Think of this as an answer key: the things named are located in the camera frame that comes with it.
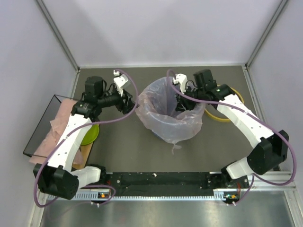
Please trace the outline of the pink plastic trash bag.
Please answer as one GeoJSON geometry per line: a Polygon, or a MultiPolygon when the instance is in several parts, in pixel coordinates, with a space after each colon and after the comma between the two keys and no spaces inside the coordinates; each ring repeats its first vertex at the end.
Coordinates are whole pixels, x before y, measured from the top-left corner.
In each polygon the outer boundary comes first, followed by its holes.
{"type": "Polygon", "coordinates": [[[65,98],[59,101],[56,97],[47,108],[50,116],[43,116],[38,124],[40,129],[35,130],[27,151],[33,152],[29,159],[32,164],[42,164],[59,142],[67,126],[72,107],[76,104],[73,99],[65,98]]]}
{"type": "MultiPolygon", "coordinates": [[[[202,116],[205,112],[205,104],[197,103],[193,110],[176,111],[177,100],[175,95],[176,92],[168,84],[167,78],[162,77],[152,82],[142,91],[138,97],[138,107],[135,112],[145,128],[149,130],[152,129],[152,116],[154,114],[168,115],[184,120],[191,131],[191,138],[193,138],[202,128],[202,116]]],[[[182,148],[178,144],[179,142],[171,143],[173,145],[172,151],[182,148]]]]}

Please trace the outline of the blue trash bin yellow rim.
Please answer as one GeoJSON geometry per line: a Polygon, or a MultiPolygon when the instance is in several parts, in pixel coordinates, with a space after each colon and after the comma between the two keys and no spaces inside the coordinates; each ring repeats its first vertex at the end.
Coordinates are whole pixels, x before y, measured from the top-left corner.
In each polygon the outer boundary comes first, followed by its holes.
{"type": "Polygon", "coordinates": [[[192,137],[191,131],[184,120],[168,115],[154,114],[151,130],[168,143],[177,143],[192,137]]]}

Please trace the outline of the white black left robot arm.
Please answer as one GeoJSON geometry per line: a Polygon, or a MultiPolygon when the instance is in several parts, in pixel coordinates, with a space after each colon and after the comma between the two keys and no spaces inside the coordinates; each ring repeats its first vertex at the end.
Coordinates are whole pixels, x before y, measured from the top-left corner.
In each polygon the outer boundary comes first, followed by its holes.
{"type": "Polygon", "coordinates": [[[57,145],[42,164],[34,167],[35,191],[70,200],[78,189],[90,184],[99,188],[106,185],[107,175],[102,173],[102,168],[86,166],[72,170],[72,165],[87,132],[93,125],[101,124],[98,117],[104,108],[114,106],[124,118],[134,112],[137,101],[133,101],[132,95],[126,91],[129,83],[133,80],[120,70],[114,71],[111,85],[98,76],[85,81],[85,90],[72,107],[57,145]]]}

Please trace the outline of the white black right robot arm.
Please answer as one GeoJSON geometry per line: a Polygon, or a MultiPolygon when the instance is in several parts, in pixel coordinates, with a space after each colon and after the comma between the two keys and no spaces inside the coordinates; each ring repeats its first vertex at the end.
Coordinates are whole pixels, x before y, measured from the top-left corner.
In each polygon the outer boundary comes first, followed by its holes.
{"type": "Polygon", "coordinates": [[[252,146],[247,157],[222,168],[224,186],[232,187],[239,178],[247,175],[263,175],[287,159],[289,136],[284,130],[274,132],[263,125],[230,86],[216,83],[210,70],[195,73],[194,79],[193,86],[190,86],[185,74],[173,76],[171,82],[179,88],[176,110],[193,110],[198,103],[211,104],[243,133],[252,146]]]}

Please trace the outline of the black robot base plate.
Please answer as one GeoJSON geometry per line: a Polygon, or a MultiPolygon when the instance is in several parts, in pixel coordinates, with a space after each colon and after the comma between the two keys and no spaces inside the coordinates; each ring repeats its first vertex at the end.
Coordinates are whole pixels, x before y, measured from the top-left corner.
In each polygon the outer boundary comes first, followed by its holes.
{"type": "Polygon", "coordinates": [[[116,189],[116,196],[206,196],[214,189],[243,191],[248,178],[228,181],[227,177],[210,172],[114,172],[102,173],[100,183],[116,189]]]}

